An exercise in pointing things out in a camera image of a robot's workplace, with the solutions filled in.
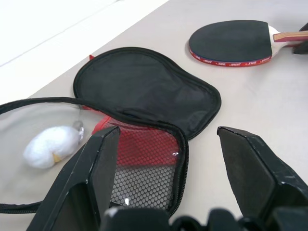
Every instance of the white plush toy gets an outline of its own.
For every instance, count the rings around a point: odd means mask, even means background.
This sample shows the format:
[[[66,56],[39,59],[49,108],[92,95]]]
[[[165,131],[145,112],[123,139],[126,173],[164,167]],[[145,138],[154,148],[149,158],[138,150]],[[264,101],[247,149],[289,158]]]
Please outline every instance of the white plush toy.
[[[83,135],[84,128],[81,121],[76,121],[72,127],[48,128],[31,140],[24,151],[24,158],[31,167],[52,167],[77,151]]]

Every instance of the beige table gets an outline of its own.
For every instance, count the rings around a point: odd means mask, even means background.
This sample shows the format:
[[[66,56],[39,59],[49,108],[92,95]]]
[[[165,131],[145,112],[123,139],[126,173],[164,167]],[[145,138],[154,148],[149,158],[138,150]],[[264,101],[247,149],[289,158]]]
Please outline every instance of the beige table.
[[[153,49],[221,94],[220,112],[189,142],[186,189],[172,219],[185,214],[205,222],[214,207],[241,214],[227,178],[216,135],[218,126],[260,135],[308,183],[308,56],[292,55],[290,49],[284,49],[261,66],[226,68],[200,63],[187,50],[187,41],[195,30],[218,21],[254,19],[266,21],[279,31],[297,31],[307,23],[307,7],[308,2],[303,0],[170,0],[93,54],[125,46]],[[87,61],[84,59],[32,97],[73,97],[73,79]],[[44,185],[46,190],[57,171],[59,168]],[[0,215],[0,230],[25,230],[31,218]]]

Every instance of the white wall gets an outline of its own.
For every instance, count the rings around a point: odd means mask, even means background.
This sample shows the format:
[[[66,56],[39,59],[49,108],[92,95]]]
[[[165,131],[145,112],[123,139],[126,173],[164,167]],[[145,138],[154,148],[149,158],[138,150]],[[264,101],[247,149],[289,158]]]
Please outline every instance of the white wall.
[[[167,0],[0,0],[0,104],[27,98]]]

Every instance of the wooden paddle handle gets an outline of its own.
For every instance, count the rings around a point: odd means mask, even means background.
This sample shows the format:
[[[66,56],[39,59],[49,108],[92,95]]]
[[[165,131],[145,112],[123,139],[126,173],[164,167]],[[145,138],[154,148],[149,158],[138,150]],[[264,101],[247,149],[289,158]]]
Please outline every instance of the wooden paddle handle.
[[[295,42],[308,40],[308,31],[282,32],[273,35],[275,42]]]

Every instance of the table tennis paddle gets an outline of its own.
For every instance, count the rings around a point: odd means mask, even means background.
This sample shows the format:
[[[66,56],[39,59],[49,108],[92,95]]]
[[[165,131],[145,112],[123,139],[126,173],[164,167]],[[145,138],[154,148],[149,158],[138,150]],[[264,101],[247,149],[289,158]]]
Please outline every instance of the table tennis paddle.
[[[206,25],[189,39],[190,53],[197,60],[219,66],[264,64],[284,47],[308,40],[308,31],[280,33],[268,23],[236,20]]]

